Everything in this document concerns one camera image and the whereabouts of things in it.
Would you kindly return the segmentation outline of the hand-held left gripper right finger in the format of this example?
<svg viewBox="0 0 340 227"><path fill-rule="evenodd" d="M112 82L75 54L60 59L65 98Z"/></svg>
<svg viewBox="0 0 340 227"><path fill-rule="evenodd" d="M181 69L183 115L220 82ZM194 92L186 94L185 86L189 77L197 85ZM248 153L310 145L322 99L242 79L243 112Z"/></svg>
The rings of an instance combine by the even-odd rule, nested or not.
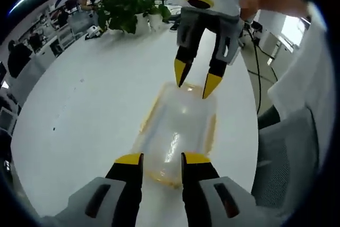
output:
<svg viewBox="0 0 340 227"><path fill-rule="evenodd" d="M182 200L188 226L265 226L253 196L232 179L220 177L203 154L181 154Z"/></svg>

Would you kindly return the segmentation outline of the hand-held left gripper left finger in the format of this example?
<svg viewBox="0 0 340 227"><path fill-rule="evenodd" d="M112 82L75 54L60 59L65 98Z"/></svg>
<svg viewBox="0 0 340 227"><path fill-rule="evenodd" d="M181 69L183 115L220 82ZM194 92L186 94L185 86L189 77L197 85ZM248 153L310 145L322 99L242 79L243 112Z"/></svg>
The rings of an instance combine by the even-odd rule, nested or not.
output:
<svg viewBox="0 0 340 227"><path fill-rule="evenodd" d="M135 226L142 199L143 153L118 158L107 175L69 197L68 226Z"/></svg>

